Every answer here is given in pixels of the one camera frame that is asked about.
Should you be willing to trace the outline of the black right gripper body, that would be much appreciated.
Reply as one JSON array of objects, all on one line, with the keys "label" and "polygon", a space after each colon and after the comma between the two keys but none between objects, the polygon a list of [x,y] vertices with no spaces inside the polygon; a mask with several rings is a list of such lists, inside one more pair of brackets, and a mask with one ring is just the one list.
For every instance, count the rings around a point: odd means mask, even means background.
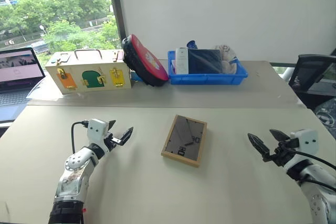
[{"label": "black right gripper body", "polygon": [[294,157],[294,148],[296,147],[299,147],[298,139],[281,141],[278,143],[275,153],[270,155],[269,148],[263,143],[264,154],[262,155],[262,160],[264,162],[273,161],[277,166],[284,167],[284,165]]}]

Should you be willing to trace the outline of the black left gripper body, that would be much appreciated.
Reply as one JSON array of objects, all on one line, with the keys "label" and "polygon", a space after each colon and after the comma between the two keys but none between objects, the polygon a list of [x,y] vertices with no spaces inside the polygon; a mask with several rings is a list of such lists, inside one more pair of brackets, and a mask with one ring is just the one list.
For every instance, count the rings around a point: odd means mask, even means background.
[{"label": "black left gripper body", "polygon": [[115,146],[119,143],[119,140],[115,137],[113,137],[113,134],[110,132],[107,132],[104,136],[104,144],[107,147],[108,151],[112,151]]}]

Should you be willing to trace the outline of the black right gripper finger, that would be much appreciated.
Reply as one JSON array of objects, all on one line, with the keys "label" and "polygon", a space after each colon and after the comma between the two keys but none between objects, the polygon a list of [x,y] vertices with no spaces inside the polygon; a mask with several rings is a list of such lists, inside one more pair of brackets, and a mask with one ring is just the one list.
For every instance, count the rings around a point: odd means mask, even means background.
[{"label": "black right gripper finger", "polygon": [[269,148],[263,143],[263,141],[254,134],[248,133],[247,135],[252,146],[261,154],[261,156],[268,157]]},{"label": "black right gripper finger", "polygon": [[277,141],[287,141],[290,139],[290,137],[287,134],[285,134],[280,130],[270,129],[269,131]]}]

